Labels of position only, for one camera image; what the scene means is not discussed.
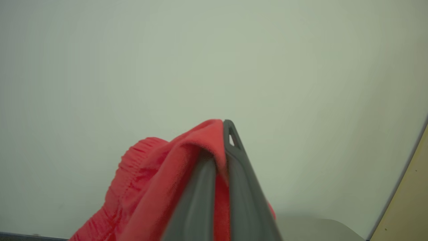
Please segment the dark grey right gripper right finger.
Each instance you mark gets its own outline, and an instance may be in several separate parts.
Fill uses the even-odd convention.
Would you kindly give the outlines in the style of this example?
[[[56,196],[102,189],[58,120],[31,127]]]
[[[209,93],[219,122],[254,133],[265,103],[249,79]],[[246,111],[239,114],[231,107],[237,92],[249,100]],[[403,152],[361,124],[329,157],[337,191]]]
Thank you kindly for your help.
[[[234,123],[223,122],[229,171],[230,236],[232,241],[281,241],[269,203],[261,189]]]

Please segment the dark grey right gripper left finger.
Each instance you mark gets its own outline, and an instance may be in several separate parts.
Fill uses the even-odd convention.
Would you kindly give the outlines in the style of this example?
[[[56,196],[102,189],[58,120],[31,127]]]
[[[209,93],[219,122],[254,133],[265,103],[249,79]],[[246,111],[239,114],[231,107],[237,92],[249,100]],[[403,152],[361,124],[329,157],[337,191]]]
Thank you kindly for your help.
[[[214,240],[216,165],[213,155],[199,155],[191,178],[174,209],[163,241]]]

